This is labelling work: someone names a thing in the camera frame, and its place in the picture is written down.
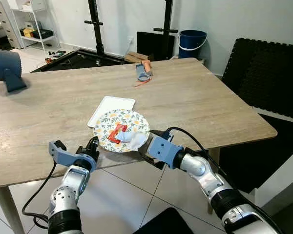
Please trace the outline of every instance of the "white shelf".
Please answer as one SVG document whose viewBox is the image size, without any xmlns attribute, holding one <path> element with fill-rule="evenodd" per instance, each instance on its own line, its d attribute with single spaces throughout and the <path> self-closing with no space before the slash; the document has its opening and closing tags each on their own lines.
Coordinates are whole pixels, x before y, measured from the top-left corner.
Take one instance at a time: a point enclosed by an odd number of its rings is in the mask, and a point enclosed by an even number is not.
<svg viewBox="0 0 293 234">
<path fill-rule="evenodd" d="M 38 11 L 45 11 L 46 9 L 39 9 L 39 10 L 23 10 L 23 9 L 12 9 L 13 11 L 21 11 L 21 12 L 27 12 L 27 13 L 34 13 L 34 12 L 38 12 Z"/>
<path fill-rule="evenodd" d="M 45 39 L 42 39 L 42 40 L 41 40 L 41 39 L 37 39 L 37 38 L 28 38 L 28 37 L 24 37 L 24 36 L 21 36 L 21 38 L 22 38 L 22 39 L 26 39 L 26 40 L 36 41 L 36 42 L 45 42 L 45 41 L 47 41 L 47 40 L 54 39 L 55 36 L 53 35 L 53 36 L 50 36 L 50 37 L 45 38 Z"/>
</svg>

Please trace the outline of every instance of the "black stand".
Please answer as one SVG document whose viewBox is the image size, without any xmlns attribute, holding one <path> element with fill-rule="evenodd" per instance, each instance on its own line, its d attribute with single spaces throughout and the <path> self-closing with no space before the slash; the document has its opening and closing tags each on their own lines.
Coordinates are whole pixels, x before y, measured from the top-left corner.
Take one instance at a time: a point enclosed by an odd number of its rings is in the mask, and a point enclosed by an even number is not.
<svg viewBox="0 0 293 234">
<path fill-rule="evenodd" d="M 103 25 L 102 22 L 99 22 L 98 8 L 96 0 L 88 0 L 89 10 L 91 15 L 91 21 L 85 20 L 84 23 L 93 24 L 94 34 L 96 36 L 97 42 L 97 54 L 104 55 L 104 47 L 101 39 L 100 25 Z"/>
<path fill-rule="evenodd" d="M 171 21 L 171 12 L 172 12 L 172 4 L 173 0 L 165 0 L 165 21 L 164 21 L 164 29 L 163 28 L 154 28 L 153 30 L 156 32 L 164 32 L 163 33 L 163 44 L 162 44 L 162 59 L 168 58 L 168 40 L 169 33 L 177 33 L 178 30 L 170 29 L 170 21 Z"/>
<path fill-rule="evenodd" d="M 15 74 L 13 74 L 10 69 L 5 69 L 3 74 L 6 89 L 9 93 L 27 87 L 24 81 L 21 79 L 21 77 L 18 77 Z"/>
</svg>

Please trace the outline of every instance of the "cardboard box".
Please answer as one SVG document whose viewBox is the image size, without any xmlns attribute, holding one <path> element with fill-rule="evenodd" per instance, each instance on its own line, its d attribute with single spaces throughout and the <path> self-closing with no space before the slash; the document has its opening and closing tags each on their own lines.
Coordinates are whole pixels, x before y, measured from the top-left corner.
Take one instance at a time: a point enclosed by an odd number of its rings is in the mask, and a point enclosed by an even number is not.
<svg viewBox="0 0 293 234">
<path fill-rule="evenodd" d="M 25 29 L 23 30 L 23 32 L 24 32 L 24 36 L 27 37 L 27 38 L 32 38 L 31 33 L 32 33 L 33 31 L 34 31 L 34 30 L 32 30 L 32 29 L 25 28 Z"/>
</svg>

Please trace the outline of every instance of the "plate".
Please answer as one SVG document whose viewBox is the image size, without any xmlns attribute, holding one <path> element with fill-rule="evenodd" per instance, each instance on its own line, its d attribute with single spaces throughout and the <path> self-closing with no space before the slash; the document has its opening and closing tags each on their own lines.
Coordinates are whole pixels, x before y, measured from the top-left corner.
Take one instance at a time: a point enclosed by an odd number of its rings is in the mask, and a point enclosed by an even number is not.
<svg viewBox="0 0 293 234">
<path fill-rule="evenodd" d="M 112 110 L 103 114 L 93 128 L 94 136 L 98 136 L 99 144 L 106 150 L 116 153 L 130 152 L 127 149 L 128 142 L 116 144 L 107 139 L 117 124 L 126 124 L 126 132 L 147 132 L 144 143 L 147 141 L 150 127 L 143 115 L 132 110 Z"/>
</svg>

